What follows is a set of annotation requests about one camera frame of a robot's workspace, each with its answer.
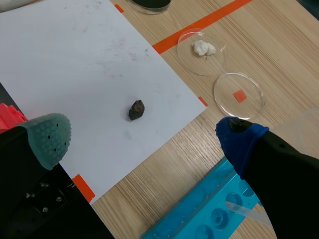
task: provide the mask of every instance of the robotic arm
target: robotic arm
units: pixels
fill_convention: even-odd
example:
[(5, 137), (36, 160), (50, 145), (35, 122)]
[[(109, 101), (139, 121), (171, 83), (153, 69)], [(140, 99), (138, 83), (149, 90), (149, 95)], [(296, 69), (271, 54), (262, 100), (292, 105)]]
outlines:
[(315, 238), (319, 160), (299, 153), (267, 127), (225, 117), (216, 134), (229, 162), (264, 206), (280, 238)]

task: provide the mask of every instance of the black petri dish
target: black petri dish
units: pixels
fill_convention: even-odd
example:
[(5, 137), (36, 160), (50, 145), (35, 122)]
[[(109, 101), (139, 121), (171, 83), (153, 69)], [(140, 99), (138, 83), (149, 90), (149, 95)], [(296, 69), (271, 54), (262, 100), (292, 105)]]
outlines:
[(160, 14), (165, 12), (171, 0), (131, 0), (134, 8), (146, 14)]

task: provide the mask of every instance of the empty petri dish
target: empty petri dish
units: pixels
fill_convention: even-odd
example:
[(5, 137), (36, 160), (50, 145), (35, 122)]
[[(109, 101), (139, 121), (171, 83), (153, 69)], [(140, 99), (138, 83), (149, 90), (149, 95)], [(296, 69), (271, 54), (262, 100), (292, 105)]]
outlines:
[(214, 85), (215, 101), (228, 116), (249, 120), (264, 110), (265, 99), (260, 86), (241, 72), (223, 73)]
[(165, 12), (171, 0), (129, 0), (130, 5), (145, 14), (160, 14)]
[[(193, 43), (199, 40), (212, 44), (216, 48), (216, 53), (210, 56), (198, 56), (194, 52)], [(201, 29), (191, 29), (180, 36), (177, 55), (187, 69), (202, 76), (211, 76), (221, 72), (226, 62), (226, 46), (215, 36), (206, 34)]]

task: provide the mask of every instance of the orange square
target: orange square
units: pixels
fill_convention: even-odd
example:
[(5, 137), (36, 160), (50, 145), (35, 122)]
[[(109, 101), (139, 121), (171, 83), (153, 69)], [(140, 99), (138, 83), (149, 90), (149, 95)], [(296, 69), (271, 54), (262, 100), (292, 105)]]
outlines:
[(73, 183), (75, 186), (80, 190), (86, 201), (88, 203), (95, 197), (95, 194), (90, 189), (90, 187), (86, 184), (83, 178), (78, 174), (74, 178), (72, 178)]
[(245, 99), (247, 99), (247, 96), (245, 95), (243, 90), (236, 91), (235, 93), (233, 93), (233, 96), (238, 103), (242, 103)]

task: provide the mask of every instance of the screw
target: screw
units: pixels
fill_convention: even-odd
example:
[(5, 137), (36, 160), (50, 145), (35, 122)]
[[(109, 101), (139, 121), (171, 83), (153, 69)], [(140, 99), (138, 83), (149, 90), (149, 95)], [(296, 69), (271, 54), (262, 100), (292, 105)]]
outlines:
[(40, 183), (40, 186), (41, 186), (41, 188), (44, 188), (44, 187), (48, 187), (49, 184), (47, 184), (47, 183)]

